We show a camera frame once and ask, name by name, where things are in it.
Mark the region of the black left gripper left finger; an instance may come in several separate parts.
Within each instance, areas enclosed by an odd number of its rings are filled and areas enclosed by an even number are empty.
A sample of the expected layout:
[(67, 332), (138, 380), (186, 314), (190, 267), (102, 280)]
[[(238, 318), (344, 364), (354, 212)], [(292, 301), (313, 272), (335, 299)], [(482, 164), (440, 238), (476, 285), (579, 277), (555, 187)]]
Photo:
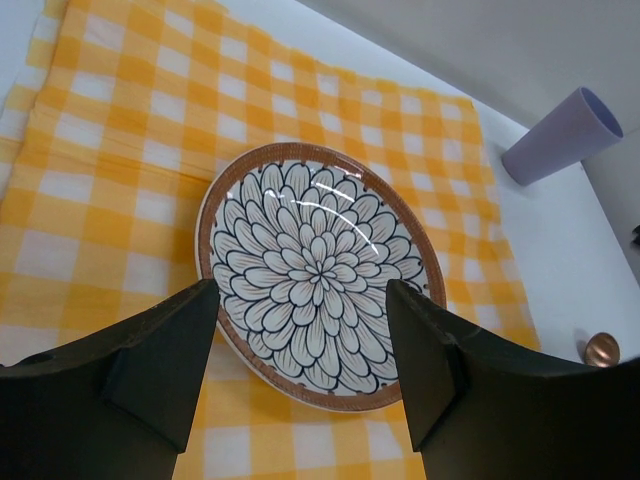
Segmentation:
[(1, 369), (4, 479), (169, 479), (184, 453), (220, 294), (156, 306)]

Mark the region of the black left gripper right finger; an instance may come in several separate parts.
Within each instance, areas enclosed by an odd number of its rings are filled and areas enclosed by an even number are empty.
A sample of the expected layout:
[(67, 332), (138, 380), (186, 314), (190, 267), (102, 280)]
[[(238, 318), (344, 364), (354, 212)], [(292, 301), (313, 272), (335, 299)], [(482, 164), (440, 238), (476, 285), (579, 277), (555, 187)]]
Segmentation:
[(413, 449), (430, 479), (635, 479), (639, 363), (536, 352), (401, 280), (387, 317)]

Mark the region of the lavender plastic cup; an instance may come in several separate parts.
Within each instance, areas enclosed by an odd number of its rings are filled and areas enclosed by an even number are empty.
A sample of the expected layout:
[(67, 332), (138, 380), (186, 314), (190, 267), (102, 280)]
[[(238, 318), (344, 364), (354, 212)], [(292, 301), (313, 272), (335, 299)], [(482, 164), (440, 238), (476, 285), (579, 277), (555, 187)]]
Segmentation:
[(624, 138), (618, 120), (589, 88), (579, 87), (502, 155), (521, 186), (600, 153)]

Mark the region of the yellow white checkered cloth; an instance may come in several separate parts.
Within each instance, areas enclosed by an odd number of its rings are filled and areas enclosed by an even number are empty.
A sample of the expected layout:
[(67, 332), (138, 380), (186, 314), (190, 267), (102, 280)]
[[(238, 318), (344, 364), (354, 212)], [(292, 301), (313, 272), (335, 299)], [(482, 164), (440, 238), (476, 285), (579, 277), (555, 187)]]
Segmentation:
[(201, 199), (271, 142), (393, 187), (448, 306), (537, 347), (472, 103), (272, 1), (49, 1), (1, 123), (1, 361), (146, 310), (196, 278)]

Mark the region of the patterned ceramic plate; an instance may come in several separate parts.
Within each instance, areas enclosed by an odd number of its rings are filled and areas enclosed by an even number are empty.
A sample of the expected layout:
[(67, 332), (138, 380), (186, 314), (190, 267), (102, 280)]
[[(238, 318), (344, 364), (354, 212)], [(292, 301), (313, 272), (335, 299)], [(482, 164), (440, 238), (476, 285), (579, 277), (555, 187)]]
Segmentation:
[(444, 304), (422, 225), (359, 162), (319, 145), (263, 145), (207, 190), (195, 232), (197, 272), (220, 291), (219, 325), (274, 389), (337, 412), (401, 397), (386, 286), (406, 282)]

